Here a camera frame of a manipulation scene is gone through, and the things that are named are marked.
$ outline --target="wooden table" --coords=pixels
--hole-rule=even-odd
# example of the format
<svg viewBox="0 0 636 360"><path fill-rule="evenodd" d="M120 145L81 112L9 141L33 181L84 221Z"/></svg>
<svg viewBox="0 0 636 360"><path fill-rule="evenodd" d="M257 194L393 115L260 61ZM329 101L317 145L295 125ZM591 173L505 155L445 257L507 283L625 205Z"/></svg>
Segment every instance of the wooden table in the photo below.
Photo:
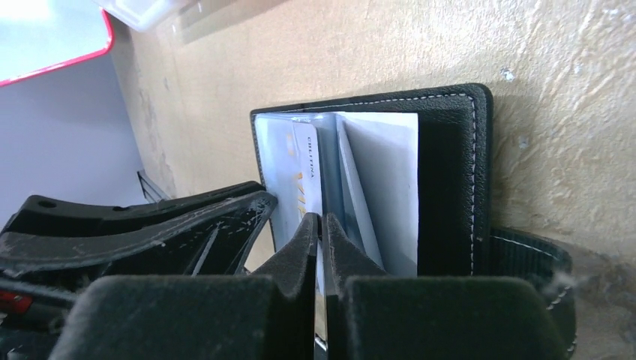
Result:
<svg viewBox="0 0 636 360"><path fill-rule="evenodd" d="M145 170L173 196L258 179L252 109L484 83L496 103L493 222L634 263L634 10L610 0L209 0L147 34L120 31L113 56ZM268 236L249 266L271 254ZM588 346L608 343L599 339L579 353L601 354Z"/></svg>

